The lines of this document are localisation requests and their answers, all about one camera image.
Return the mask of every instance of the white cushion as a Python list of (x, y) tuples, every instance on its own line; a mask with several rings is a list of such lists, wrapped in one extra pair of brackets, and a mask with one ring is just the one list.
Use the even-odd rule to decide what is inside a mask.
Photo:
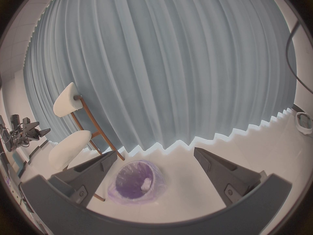
[(56, 170), (63, 170), (81, 152), (90, 139), (90, 131), (74, 132), (50, 151), (49, 163)]
[(53, 112), (58, 117), (63, 117), (71, 112), (79, 110), (83, 107), (80, 100), (74, 100), (74, 96), (79, 95), (75, 84), (70, 83), (58, 96), (53, 105)]

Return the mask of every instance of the brown wooden rod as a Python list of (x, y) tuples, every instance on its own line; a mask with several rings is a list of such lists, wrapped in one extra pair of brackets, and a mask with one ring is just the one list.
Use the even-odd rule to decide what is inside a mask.
[(92, 133), (91, 138), (93, 139), (94, 137), (96, 137), (98, 135), (100, 135), (100, 132), (96, 131), (96, 132)]
[(97, 198), (97, 199), (99, 199), (99, 200), (101, 200), (101, 201), (103, 201), (103, 202), (105, 201), (104, 198), (101, 198), (101, 197), (100, 197), (99, 195), (97, 195), (97, 194), (94, 194), (94, 197)]
[[(81, 131), (83, 131), (84, 128), (83, 128), (83, 127), (81, 126), (81, 124), (78, 122), (78, 119), (76, 118), (74, 112), (71, 112), (71, 116), (72, 116), (72, 118), (74, 119), (75, 123), (77, 124), (78, 128), (79, 128)], [(100, 155), (102, 155), (101, 151), (98, 149), (98, 147), (95, 145), (95, 143), (92, 142), (92, 140), (90, 140), (89, 142), (90, 142), (90, 144), (96, 149), (96, 151), (97, 151)]]
[(83, 99), (82, 96), (74, 96), (74, 99), (80, 99), (80, 101), (83, 104), (83, 108), (85, 109), (88, 117), (90, 118), (90, 120), (92, 121), (92, 123), (94, 124), (94, 126), (97, 128), (97, 130), (100, 132), (101, 136), (104, 138), (104, 140), (108, 143), (108, 145), (111, 147), (111, 149), (113, 151), (115, 151), (117, 153), (117, 155), (119, 156), (120, 159), (125, 160), (125, 158), (118, 152), (118, 150), (115, 148), (115, 146), (111, 143), (111, 141), (108, 139), (108, 137), (105, 135), (104, 131), (101, 129), (101, 127), (99, 126), (99, 124), (97, 123), (97, 121), (95, 120), (94, 116), (92, 115), (91, 111), (89, 110), (85, 100)]

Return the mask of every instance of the curtain fold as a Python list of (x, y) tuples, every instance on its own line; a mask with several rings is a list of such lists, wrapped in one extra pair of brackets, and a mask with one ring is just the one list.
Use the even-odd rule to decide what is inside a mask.
[[(26, 91), (53, 142), (77, 130), (53, 113), (70, 82), (128, 152), (228, 136), (292, 107), (289, 34), (274, 0), (53, 0), (26, 53)], [(289, 57), (296, 71), (292, 44)], [(75, 114), (96, 131), (83, 110)]]

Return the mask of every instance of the curved gray bar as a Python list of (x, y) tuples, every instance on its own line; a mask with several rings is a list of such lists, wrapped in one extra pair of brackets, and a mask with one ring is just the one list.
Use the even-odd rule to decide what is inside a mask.
[(275, 216), (291, 190), (289, 182), (272, 174), (238, 202), (216, 213), (185, 222), (143, 224), (88, 210), (61, 194), (41, 175), (20, 187), (33, 211), (54, 235), (256, 235)]

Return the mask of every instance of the chair backrest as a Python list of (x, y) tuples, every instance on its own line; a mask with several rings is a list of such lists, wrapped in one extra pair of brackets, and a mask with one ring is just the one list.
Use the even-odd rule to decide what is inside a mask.
[(71, 82), (58, 96), (53, 104), (53, 112), (58, 117), (63, 117), (71, 112), (77, 111), (83, 107), (80, 100), (74, 100), (74, 96), (79, 95), (76, 85)]

